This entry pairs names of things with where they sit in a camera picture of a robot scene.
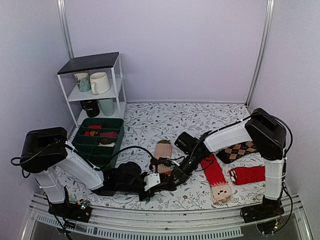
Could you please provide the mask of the striped beige knit sock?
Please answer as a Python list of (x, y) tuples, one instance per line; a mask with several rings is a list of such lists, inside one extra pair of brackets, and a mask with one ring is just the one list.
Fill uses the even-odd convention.
[[(159, 160), (160, 158), (172, 157), (172, 144), (169, 140), (163, 139), (157, 142), (154, 149), (154, 157)], [(171, 175), (171, 167), (160, 163), (157, 167), (159, 174)]]

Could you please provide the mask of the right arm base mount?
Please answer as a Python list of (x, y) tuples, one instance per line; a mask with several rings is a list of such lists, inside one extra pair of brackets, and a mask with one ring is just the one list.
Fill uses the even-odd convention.
[(263, 235), (273, 235), (284, 223), (284, 209), (281, 199), (270, 200), (262, 198), (262, 203), (246, 206), (240, 210), (240, 216), (245, 223), (258, 222), (256, 225), (258, 231)]

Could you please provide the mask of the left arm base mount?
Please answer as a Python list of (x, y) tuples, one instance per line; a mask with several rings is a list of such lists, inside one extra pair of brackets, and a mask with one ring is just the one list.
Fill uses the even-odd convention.
[(88, 223), (91, 217), (92, 208), (89, 206), (89, 202), (81, 199), (77, 203), (69, 201), (69, 194), (66, 187), (64, 187), (65, 199), (62, 203), (51, 203), (49, 204), (48, 212), (52, 215), (70, 219), (78, 222)]

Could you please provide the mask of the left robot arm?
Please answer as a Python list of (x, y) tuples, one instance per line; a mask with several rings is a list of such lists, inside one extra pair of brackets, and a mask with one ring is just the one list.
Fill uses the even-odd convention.
[(66, 200), (68, 192), (59, 182), (55, 166), (72, 174), (98, 196), (113, 196), (116, 192), (138, 193), (140, 201), (144, 201), (158, 191), (176, 190), (175, 183), (166, 174), (141, 172), (139, 165), (132, 161), (110, 169), (94, 165), (67, 140), (67, 131), (63, 127), (29, 131), (18, 165), (34, 175), (63, 217), (70, 217), (75, 210), (74, 205)]

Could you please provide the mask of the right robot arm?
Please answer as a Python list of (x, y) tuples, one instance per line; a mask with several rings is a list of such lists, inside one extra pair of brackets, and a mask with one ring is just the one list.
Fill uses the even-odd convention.
[(252, 142), (255, 144), (265, 165), (265, 191), (267, 199), (259, 206), (262, 218), (269, 218), (278, 210), (277, 199), (281, 197), (284, 178), (284, 163), (292, 144), (293, 134), (280, 118), (256, 108), (252, 114), (220, 129), (208, 131), (200, 138), (182, 132), (174, 142), (186, 158), (173, 168), (171, 181), (182, 184), (197, 168), (200, 162), (221, 149)]

